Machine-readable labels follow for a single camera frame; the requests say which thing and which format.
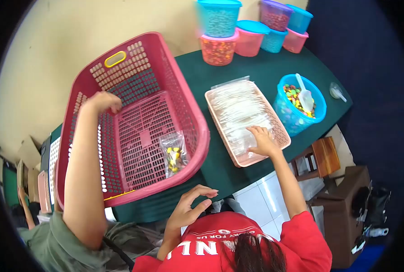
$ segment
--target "chocolate candy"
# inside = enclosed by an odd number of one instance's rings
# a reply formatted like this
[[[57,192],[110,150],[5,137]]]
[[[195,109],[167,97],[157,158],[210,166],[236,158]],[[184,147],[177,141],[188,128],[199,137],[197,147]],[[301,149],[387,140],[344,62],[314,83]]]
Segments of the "chocolate candy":
[[[289,22],[289,16],[272,13],[268,9],[263,9],[261,11],[261,22],[271,29],[285,31]]]
[[[291,101],[292,105],[295,106],[301,113],[303,113],[304,115],[306,115],[307,117],[311,117],[315,119],[315,107],[317,105],[315,105],[314,99],[314,106],[312,111],[310,112],[305,112],[302,108],[302,105],[300,104],[300,100],[298,99],[298,94],[300,94],[300,92],[302,91],[300,88],[296,88],[294,85],[288,85],[285,84],[284,87],[284,92],[288,98],[288,100]]]
[[[214,42],[201,39],[202,57],[206,63],[211,65],[227,65],[232,61],[235,45],[235,41]]]

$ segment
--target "plastic storage container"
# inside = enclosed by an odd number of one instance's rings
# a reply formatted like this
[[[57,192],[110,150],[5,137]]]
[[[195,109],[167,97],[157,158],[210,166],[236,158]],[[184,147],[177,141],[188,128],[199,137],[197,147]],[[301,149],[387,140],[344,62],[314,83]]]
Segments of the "plastic storage container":
[[[261,42],[270,33],[270,28],[260,22],[241,20],[237,22],[239,38],[235,53],[243,57],[254,57],[258,55]]]
[[[286,35],[285,37],[283,48],[296,54],[300,53],[300,51],[302,51],[303,45],[305,45],[306,39],[309,38],[308,32],[305,32],[305,34],[299,34],[288,28],[287,30],[288,35]]]
[[[280,32],[271,29],[270,34],[264,37],[264,40],[261,43],[261,48],[270,53],[279,53],[287,34],[288,30]]]
[[[148,32],[98,57],[75,78],[58,152],[56,186],[61,205],[79,109],[101,90],[123,102],[118,114],[107,111],[98,117],[98,161],[106,207],[164,191],[199,170],[208,153],[207,123],[161,34]],[[179,130],[184,132],[191,159],[166,178],[158,137]]]
[[[312,124],[321,122],[326,116],[326,101],[320,90],[309,79],[302,77],[305,88],[311,91],[315,102],[315,119],[304,115],[288,100],[283,86],[285,84],[299,86],[295,74],[283,76],[278,84],[278,94],[276,95],[273,107],[285,126],[288,134],[293,137],[301,133]]]
[[[294,12],[289,19],[288,28],[299,34],[304,34],[308,30],[309,23],[314,15],[299,7],[287,4]]]
[[[271,1],[261,1],[261,22],[271,29],[285,31],[292,14],[292,8],[286,5]]]
[[[234,57],[238,37],[238,30],[229,38],[211,38],[202,35],[200,42],[203,60],[214,66],[228,65]]]
[[[258,88],[258,86],[256,86],[256,84],[255,84],[255,89],[256,89],[256,95],[259,96],[264,101],[265,111],[267,112],[267,114],[269,115],[269,117],[271,119],[270,122],[273,124],[273,136],[278,141],[279,147],[281,149],[285,149],[287,146],[289,146],[291,144],[291,138],[288,135],[287,131],[285,130],[285,127],[282,125],[281,120],[276,115],[276,112],[273,110],[270,103],[267,101],[264,94],[262,94],[262,92],[259,90],[259,88]],[[267,156],[261,156],[258,154],[254,154],[252,157],[249,158],[247,153],[240,155],[240,156],[236,156],[232,152],[231,145],[229,144],[229,141],[227,140],[226,135],[221,128],[220,122],[217,119],[216,114],[214,113],[214,109],[211,106],[210,99],[208,98],[212,91],[213,90],[209,90],[205,93],[205,100],[208,104],[209,113],[211,114],[214,124],[216,125],[216,128],[219,131],[220,137],[223,140],[223,143],[225,144],[225,147],[226,147],[226,149],[229,153],[229,156],[231,157],[231,160],[234,163],[234,165],[237,167],[247,167],[247,166],[253,165],[259,161],[266,159]]]
[[[227,38],[235,33],[238,13],[243,5],[238,0],[198,0],[203,33],[213,38]]]

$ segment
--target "person in green shirt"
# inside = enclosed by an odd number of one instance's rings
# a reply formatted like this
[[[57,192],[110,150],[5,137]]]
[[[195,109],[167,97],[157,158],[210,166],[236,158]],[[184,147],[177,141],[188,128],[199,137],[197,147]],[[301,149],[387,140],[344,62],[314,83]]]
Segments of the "person in green shirt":
[[[134,223],[111,224],[104,213],[96,137],[98,115],[108,109],[117,113],[121,108],[121,100],[104,91],[85,102],[77,118],[66,171],[65,209],[60,209],[54,195],[55,212],[49,222],[18,228],[26,247],[47,271],[128,271],[127,263],[104,242],[104,237],[132,260],[157,255],[158,248]],[[29,222],[28,208],[25,215]]]

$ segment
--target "wooden chair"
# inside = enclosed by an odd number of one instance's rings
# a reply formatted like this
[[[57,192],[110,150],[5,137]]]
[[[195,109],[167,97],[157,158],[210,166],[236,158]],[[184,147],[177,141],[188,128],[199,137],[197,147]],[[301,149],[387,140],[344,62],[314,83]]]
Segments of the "wooden chair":
[[[311,155],[314,155],[317,169],[314,169],[312,164]],[[301,176],[298,175],[296,160],[301,157],[308,159],[311,171]],[[298,182],[314,178],[326,177],[341,168],[339,163],[338,154],[336,153],[335,144],[332,137],[326,137],[316,140],[311,146],[305,149],[300,155],[295,157],[292,161],[292,169]]]

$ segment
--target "table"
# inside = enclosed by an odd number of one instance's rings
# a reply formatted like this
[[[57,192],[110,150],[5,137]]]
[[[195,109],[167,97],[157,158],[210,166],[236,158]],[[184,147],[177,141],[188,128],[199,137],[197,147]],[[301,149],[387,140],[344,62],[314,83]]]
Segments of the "table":
[[[310,126],[291,139],[291,145],[284,150],[287,161],[292,160],[330,130],[352,105],[351,98],[341,83],[306,48],[303,48],[300,54],[294,54],[284,49],[277,54],[260,50],[256,57],[241,57],[235,54],[232,63],[224,67],[206,64],[202,60],[201,51],[176,57],[176,61],[205,116],[211,132],[207,158],[201,169],[183,184],[150,197],[114,207],[113,212],[118,221],[151,222],[162,220],[172,213],[180,196],[197,184],[219,190],[219,195],[213,199],[213,201],[218,201],[274,171],[273,165],[268,159],[246,168],[237,168],[233,165],[205,101],[204,94],[210,90],[211,86],[250,76],[250,80],[258,85],[267,100],[273,103],[277,93],[276,85],[282,76],[289,73],[299,73],[311,80],[320,89],[326,100],[327,114],[321,123]],[[347,98],[347,103],[340,99],[335,100],[330,96],[329,86],[331,82],[340,86]],[[193,205],[196,206],[203,199],[204,197],[197,198]]]

